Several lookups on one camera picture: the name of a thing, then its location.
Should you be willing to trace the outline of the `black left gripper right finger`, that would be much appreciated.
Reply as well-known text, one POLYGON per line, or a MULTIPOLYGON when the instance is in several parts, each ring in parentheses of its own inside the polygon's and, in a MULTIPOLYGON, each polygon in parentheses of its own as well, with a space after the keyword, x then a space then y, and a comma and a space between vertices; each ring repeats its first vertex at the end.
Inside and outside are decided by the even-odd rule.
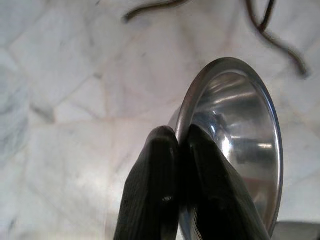
POLYGON ((190 126, 180 148, 178 167, 184 239, 270 239, 243 179, 196 125, 190 126))

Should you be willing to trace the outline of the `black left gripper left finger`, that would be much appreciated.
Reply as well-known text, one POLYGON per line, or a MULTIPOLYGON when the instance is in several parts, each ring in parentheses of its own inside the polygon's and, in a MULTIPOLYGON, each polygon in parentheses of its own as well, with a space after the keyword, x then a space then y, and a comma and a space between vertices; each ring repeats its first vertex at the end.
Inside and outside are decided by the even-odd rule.
POLYGON ((173 129, 153 129, 125 181, 115 240, 176 239, 178 158, 179 144, 173 129))

